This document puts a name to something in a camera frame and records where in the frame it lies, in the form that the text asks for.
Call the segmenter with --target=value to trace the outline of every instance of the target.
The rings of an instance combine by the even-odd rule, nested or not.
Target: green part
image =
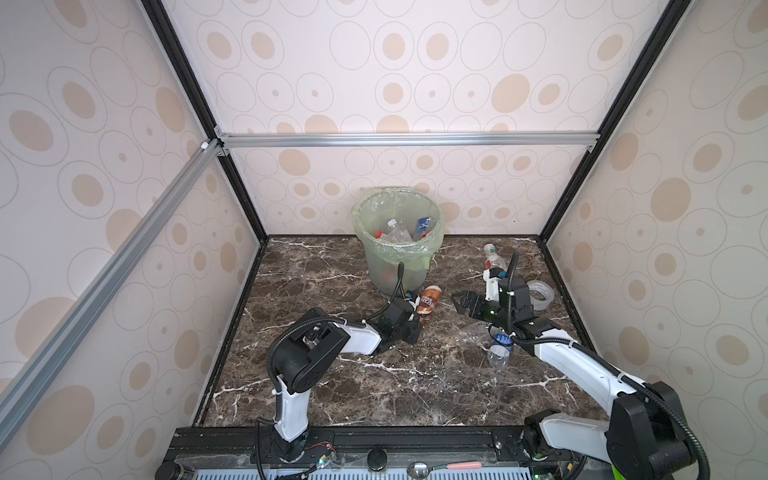
[[[616,480],[627,480],[626,478],[624,478],[624,476],[621,473],[619,473],[619,471],[616,469],[616,467],[611,465],[611,468],[614,470],[614,478]]]

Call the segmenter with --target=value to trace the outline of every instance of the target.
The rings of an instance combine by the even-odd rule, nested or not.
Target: black knob
[[[154,473],[154,480],[192,480],[192,478],[195,478],[194,468],[184,467],[171,460],[163,462]]]
[[[373,472],[381,472],[386,468],[386,452],[383,449],[368,452],[368,468]]]

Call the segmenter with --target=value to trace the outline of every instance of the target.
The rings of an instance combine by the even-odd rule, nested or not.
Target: bottle label
[[[512,340],[509,338],[509,335],[505,335],[504,333],[497,333],[493,339],[495,340],[495,343],[497,345],[501,345],[504,348],[506,348],[509,352],[512,351]]]
[[[432,311],[435,309],[435,301],[430,296],[423,296],[419,301],[419,312]]]

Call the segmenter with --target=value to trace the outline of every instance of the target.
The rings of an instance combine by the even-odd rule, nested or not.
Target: aluminum frame
[[[214,115],[211,113],[208,103],[205,101],[205,95],[200,89],[200,82],[197,81],[192,65],[184,54],[184,46],[181,44],[178,35],[176,35],[162,0],[137,0],[137,3],[139,2],[144,6],[147,20],[154,28],[158,40],[163,45],[168,61],[176,72],[179,83],[184,89],[184,93],[187,94],[187,99],[192,105],[197,120],[203,127],[203,131],[210,138],[221,137]],[[221,163],[221,167],[227,175],[232,190],[234,190],[235,196],[243,208],[245,217],[248,219],[253,231],[256,232],[256,238],[260,243],[265,242],[267,233],[264,230],[264,225],[261,223],[245,183],[237,172],[237,167],[235,167],[234,161],[227,149],[224,149],[223,155],[219,156],[219,163]]]
[[[11,441],[123,282],[165,228],[205,167],[215,161],[218,154],[223,154],[216,139],[208,140],[203,145],[206,148],[198,151],[187,162],[3,397],[0,403],[0,452]]]
[[[226,134],[224,148],[434,147],[439,145],[595,145],[596,131],[445,132],[424,134]]]

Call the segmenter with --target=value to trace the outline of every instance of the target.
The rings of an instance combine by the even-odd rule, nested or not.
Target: clear plastic bottle
[[[377,231],[376,233],[374,233],[374,234],[373,234],[373,237],[374,237],[374,238],[378,238],[378,239],[379,239],[379,240],[381,240],[382,242],[390,242],[390,243],[392,242],[392,241],[389,239],[389,234],[388,234],[388,233],[384,233],[384,232],[382,232],[381,230],[379,230],[379,231]]]
[[[493,246],[493,243],[486,243],[482,248],[482,251],[485,253],[486,270],[490,270],[494,266],[497,266],[504,271],[507,270],[507,263],[498,255],[498,253],[496,253],[496,247]]]
[[[406,229],[402,223],[398,222],[394,218],[391,219],[389,222],[387,222],[387,227],[389,228],[389,238],[388,241],[392,243],[412,243],[413,238],[411,238],[411,234],[408,232],[408,229]]]
[[[499,328],[492,328],[491,334],[495,341],[488,348],[488,363],[496,369],[504,369],[509,364],[512,342],[509,336]]]
[[[421,240],[435,228],[435,219],[432,217],[421,217],[416,222],[416,236]]]

